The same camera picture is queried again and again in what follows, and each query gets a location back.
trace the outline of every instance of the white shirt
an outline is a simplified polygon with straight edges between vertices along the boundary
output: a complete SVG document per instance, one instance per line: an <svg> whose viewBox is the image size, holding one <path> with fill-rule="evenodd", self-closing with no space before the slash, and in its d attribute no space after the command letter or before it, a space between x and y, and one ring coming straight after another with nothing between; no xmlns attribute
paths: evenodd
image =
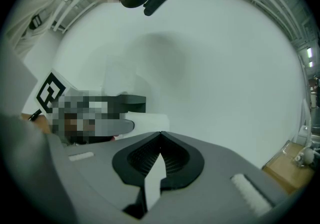
<svg viewBox="0 0 320 224"><path fill-rule="evenodd" d="M20 58L26 56L47 30L48 21L53 13L53 2L54 0L17 0L12 7L4 25L4 35ZM27 36L23 37L32 18L44 9L47 11L47 18L43 20L43 24L35 30L28 29Z"/></svg>

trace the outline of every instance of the hand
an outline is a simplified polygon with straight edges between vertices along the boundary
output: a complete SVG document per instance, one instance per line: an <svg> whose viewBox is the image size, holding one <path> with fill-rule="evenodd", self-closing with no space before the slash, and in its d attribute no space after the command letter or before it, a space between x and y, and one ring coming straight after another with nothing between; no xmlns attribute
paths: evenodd
<svg viewBox="0 0 320 224"><path fill-rule="evenodd" d="M82 144L82 143L85 143L84 139L79 136L79 133L78 133L78 126L77 126L77 114L71 114L71 113L65 113L64 114L64 135L65 137L69 138L69 142L71 144L73 143L79 143L79 144ZM82 124L81 124L81 130L82 131L95 131L95 123L92 122L90 120L83 120L82 121ZM114 136L101 136L101 137L90 137L90 141L91 143L95 143L95 142L106 142L106 141L113 141L115 140L115 137Z"/></svg>
<svg viewBox="0 0 320 224"><path fill-rule="evenodd" d="M31 114L21 114L21 117L23 120L28 120L31 117ZM32 123L34 123L43 133L51 133L48 121L44 115L39 115Z"/></svg>

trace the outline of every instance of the pixelated hand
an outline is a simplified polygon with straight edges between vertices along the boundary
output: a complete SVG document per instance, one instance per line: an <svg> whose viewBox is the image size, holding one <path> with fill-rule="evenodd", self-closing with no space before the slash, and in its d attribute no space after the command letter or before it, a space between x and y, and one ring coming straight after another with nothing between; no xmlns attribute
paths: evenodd
<svg viewBox="0 0 320 224"><path fill-rule="evenodd" d="M64 114L64 135L66 137L76 137L77 136L77 131L78 131L78 121L77 121L77 115L76 114L69 114L65 113ZM83 120L81 122L82 126L80 127L80 130L82 131L95 131L95 125L94 123L90 123L89 120ZM115 140L114 136L104 136L104 137L96 137L95 140L93 140L94 137L91 138L91 141L96 141L96 142L105 142L105 141L113 141ZM81 137L78 137L77 143L83 142L83 139Z"/></svg>
<svg viewBox="0 0 320 224"><path fill-rule="evenodd" d="M21 114L23 120L28 120L31 117L31 114ZM34 123L43 133L51 133L48 121L44 115L39 115Z"/></svg>

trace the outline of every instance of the white backdrop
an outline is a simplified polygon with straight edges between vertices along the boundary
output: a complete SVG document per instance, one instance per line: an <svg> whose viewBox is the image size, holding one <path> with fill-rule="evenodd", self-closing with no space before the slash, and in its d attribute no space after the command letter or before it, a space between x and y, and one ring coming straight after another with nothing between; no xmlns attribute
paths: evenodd
<svg viewBox="0 0 320 224"><path fill-rule="evenodd" d="M228 147L262 167L297 131L304 80L281 30L244 0L103 4L65 35L54 68L81 90L101 88L107 55L137 66L135 94L172 132Z"/></svg>

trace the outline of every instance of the gray surface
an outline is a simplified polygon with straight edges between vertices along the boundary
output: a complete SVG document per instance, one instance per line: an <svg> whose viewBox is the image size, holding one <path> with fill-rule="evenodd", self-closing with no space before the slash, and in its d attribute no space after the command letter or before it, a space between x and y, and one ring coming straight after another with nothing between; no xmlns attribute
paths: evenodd
<svg viewBox="0 0 320 224"><path fill-rule="evenodd" d="M124 184L112 168L113 155L149 134L128 139L63 148L57 136L49 144L54 165L73 203L79 223L138 223L123 213L124 205L135 202L137 187ZM92 158L71 162L68 155L93 152Z"/></svg>
<svg viewBox="0 0 320 224"><path fill-rule="evenodd" d="M36 78L16 56L8 41L0 41L0 112L20 115L37 83Z"/></svg>
<svg viewBox="0 0 320 224"><path fill-rule="evenodd" d="M78 223L103 224L259 221L230 181L237 173L245 174L273 205L286 198L274 180L233 151L169 133L201 152L204 169L188 187L163 192L144 218L137 220L122 209L136 200L139 188L120 180L113 170L112 157L153 132L63 148L56 135L44 135L30 122L0 116L0 124L8 127L0 130L0 149L18 186L39 209L60 220L67 218L68 223L74 218ZM94 156L75 162L68 158L85 152Z"/></svg>
<svg viewBox="0 0 320 224"><path fill-rule="evenodd" d="M267 174L233 151L168 132L198 149L205 159L201 175L188 187L163 192L142 221L152 223L248 223L257 219L230 178L243 173L274 205L285 192Z"/></svg>
<svg viewBox="0 0 320 224"><path fill-rule="evenodd" d="M304 193L304 188L300 188L292 195L288 196L287 200L278 204L273 208L273 210L267 212L265 215L261 216L258 224L267 224L267 223L284 223L284 221L279 221L284 213L288 213L288 211L294 206L299 197Z"/></svg>
<svg viewBox="0 0 320 224"><path fill-rule="evenodd" d="M311 131L320 134L320 108L311 108Z"/></svg>

